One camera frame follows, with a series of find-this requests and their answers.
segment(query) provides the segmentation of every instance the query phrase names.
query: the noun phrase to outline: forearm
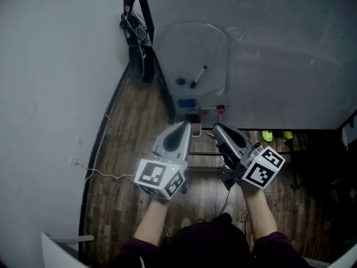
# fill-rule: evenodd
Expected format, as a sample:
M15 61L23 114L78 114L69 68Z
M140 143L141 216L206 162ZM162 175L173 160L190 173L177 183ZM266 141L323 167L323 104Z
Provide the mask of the forearm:
M249 212L254 241L278 231L276 221L269 209L263 190L248 183L242 184L241 187Z
M153 198L134 237L158 246L168 210L168 202Z

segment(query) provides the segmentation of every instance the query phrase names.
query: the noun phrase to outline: shoe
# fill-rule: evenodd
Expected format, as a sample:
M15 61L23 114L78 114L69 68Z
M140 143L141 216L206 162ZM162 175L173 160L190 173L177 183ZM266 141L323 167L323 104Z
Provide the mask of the shoe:
M283 131L283 135L287 140L292 139L292 133L291 131Z
M191 226L192 223L191 221L189 220L188 217L184 217L182 222L181 222L181 229L183 229L184 227L187 227L187 226Z
M273 131L263 131L262 135L263 135L263 139L266 140L267 142L273 141Z
M222 213L227 213L230 215L230 217L233 218L233 203L227 203L225 206L224 206L224 209L222 211Z

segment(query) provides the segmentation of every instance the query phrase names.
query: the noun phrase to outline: dark shirt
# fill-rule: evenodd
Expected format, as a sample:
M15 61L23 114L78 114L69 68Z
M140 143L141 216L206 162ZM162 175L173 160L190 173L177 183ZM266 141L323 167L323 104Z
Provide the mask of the dark shirt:
M280 232L258 239L249 250L243 232L222 222L198 223L179 231L163 247L131 239L103 267L309 267Z

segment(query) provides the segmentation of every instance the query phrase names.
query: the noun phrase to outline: dark purple sleeve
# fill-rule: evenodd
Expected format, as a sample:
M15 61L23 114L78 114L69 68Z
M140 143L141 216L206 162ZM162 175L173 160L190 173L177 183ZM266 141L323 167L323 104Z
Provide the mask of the dark purple sleeve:
M158 248L155 245L133 238L124 245L121 253L116 258L104 264L102 267L152 267L157 250Z
M253 255L264 266L309 267L307 262L291 246L288 238L280 232L273 232L258 239L254 244Z

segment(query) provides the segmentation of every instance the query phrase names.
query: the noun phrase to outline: black and white pattern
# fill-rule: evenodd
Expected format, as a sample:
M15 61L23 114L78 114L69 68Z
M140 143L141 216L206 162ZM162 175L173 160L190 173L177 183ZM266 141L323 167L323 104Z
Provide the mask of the black and white pattern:
M144 192L149 195L152 195L156 198L165 199L165 196L161 193L161 191L159 191L157 189L148 188L147 186L143 186L143 185L141 185L140 188L142 188L144 190Z
M167 166L165 165L148 162L141 173L139 181L150 185L160 186L166 168Z
M184 179L182 178L180 172L178 172L171 181L168 182L168 184L165 187L165 191L168 193L170 197L173 196L175 191L179 188L179 186L182 184Z
M255 163L245 178L263 188L270 181L273 175L274 171L259 163Z
M281 163L283 163L283 159L269 149L263 153L262 157L277 168L279 168Z

